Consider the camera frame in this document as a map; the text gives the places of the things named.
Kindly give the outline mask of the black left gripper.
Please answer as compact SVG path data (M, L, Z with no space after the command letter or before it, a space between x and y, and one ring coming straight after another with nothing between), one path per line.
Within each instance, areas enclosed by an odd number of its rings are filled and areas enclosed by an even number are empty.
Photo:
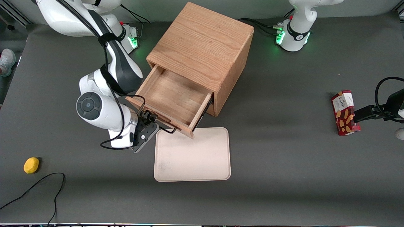
M388 97L386 102L386 110L389 112L391 117L396 119L404 119L403 102L404 89L401 89ZM361 109L355 110L353 117L353 121L355 123L370 119L384 119L384 121L387 121L385 120L385 116L382 115L382 112L375 105L368 105Z

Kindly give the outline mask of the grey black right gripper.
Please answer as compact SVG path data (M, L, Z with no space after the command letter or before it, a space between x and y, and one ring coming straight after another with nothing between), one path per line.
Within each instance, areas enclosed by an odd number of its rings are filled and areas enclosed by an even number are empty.
M159 125L156 123L157 118L157 115L150 113L148 110L140 112L142 122L149 124L138 123L133 136L133 145L131 146L134 154L140 152L159 130Z

